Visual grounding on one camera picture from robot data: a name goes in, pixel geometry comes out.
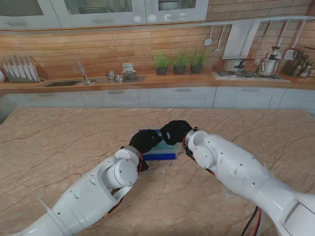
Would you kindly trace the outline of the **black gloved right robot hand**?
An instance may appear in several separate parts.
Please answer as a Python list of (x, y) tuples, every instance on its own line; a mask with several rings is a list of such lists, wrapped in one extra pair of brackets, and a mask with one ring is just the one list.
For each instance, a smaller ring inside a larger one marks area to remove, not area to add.
[(182, 142), (192, 127), (185, 120), (173, 120), (160, 129), (163, 140), (168, 145)]

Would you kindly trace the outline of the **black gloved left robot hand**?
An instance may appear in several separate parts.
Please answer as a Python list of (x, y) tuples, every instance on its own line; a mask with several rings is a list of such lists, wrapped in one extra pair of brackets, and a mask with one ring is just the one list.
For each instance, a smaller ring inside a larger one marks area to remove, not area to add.
[(149, 168), (146, 161), (143, 159), (143, 154), (156, 147), (161, 141), (162, 136), (160, 136), (156, 130), (151, 129), (140, 130), (131, 138), (129, 145), (137, 149), (141, 156), (140, 163), (138, 164), (139, 172), (145, 172)]

